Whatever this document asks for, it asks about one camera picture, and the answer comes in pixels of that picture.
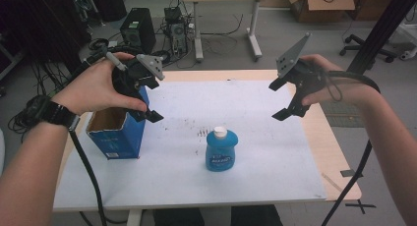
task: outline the watch strap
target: watch strap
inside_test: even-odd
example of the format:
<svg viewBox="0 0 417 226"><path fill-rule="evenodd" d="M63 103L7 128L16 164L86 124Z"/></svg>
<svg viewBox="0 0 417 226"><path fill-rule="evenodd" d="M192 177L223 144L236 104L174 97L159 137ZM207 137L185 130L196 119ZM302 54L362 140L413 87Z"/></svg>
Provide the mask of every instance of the watch strap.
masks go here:
<svg viewBox="0 0 417 226"><path fill-rule="evenodd" d="M74 114L67 107L51 100L48 101L41 119L54 125L63 125L69 131L74 131L80 122L80 116Z"/></svg>

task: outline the box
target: box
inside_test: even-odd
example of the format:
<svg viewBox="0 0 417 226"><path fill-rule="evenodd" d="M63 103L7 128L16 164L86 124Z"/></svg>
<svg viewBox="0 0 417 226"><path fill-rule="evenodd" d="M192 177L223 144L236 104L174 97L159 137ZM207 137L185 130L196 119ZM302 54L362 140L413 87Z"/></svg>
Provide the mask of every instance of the box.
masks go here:
<svg viewBox="0 0 417 226"><path fill-rule="evenodd" d="M149 104L143 86L140 94ZM92 114L87 134L107 159L139 158L145 122L136 122L123 108L108 108Z"/></svg>
<svg viewBox="0 0 417 226"><path fill-rule="evenodd" d="M289 0L300 23L339 22L345 10L354 10L353 0Z"/></svg>
<svg viewBox="0 0 417 226"><path fill-rule="evenodd" d="M377 21L391 0L354 0L354 11L346 13L355 21Z"/></svg>

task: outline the right hand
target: right hand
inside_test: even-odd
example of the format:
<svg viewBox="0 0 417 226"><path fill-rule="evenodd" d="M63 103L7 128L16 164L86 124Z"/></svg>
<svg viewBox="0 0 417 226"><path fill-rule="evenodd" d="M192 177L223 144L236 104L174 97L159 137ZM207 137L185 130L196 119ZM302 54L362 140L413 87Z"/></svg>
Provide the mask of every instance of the right hand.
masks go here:
<svg viewBox="0 0 417 226"><path fill-rule="evenodd" d="M305 61L310 61L322 67L325 71L344 71L339 66L333 64L325 57L315 54L300 57ZM321 101L332 100L331 94L336 98L342 93L344 102L361 107L368 103L370 96L380 95L376 90L368 85L364 85L356 80L346 78L332 78L333 83L328 81L328 88L325 87L320 91L311 93L303 97L301 103L303 105L312 105Z"/></svg>

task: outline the white cap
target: white cap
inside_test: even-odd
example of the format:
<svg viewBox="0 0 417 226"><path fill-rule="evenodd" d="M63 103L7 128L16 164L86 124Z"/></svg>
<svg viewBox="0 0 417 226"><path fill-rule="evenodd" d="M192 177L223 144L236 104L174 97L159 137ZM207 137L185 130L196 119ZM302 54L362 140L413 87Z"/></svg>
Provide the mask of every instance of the white cap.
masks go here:
<svg viewBox="0 0 417 226"><path fill-rule="evenodd" d="M224 127L222 127L222 126L214 127L214 136L218 140L222 140L222 139L226 138L226 136L227 136L227 129L224 128Z"/></svg>

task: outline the table leg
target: table leg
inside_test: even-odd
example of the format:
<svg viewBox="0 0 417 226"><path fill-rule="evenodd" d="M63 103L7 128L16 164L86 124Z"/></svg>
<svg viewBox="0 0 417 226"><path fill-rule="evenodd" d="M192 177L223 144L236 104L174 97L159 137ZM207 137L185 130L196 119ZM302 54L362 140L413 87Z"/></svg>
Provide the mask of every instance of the table leg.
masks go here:
<svg viewBox="0 0 417 226"><path fill-rule="evenodd" d="M142 210L141 209L131 209L129 210L128 223L126 226L140 226L142 219Z"/></svg>
<svg viewBox="0 0 417 226"><path fill-rule="evenodd" d="M203 47L202 47L202 36L200 35L200 26L199 26L199 14L198 14L198 2L194 2L194 45L196 48L196 60L202 62L204 59L203 56Z"/></svg>
<svg viewBox="0 0 417 226"><path fill-rule="evenodd" d="M251 27L247 28L249 40L251 42L252 49L254 50L256 61L262 57L260 45L258 44L257 38L255 37L255 27L257 25L259 8L260 8L260 0L256 0L254 2L254 8L252 10Z"/></svg>

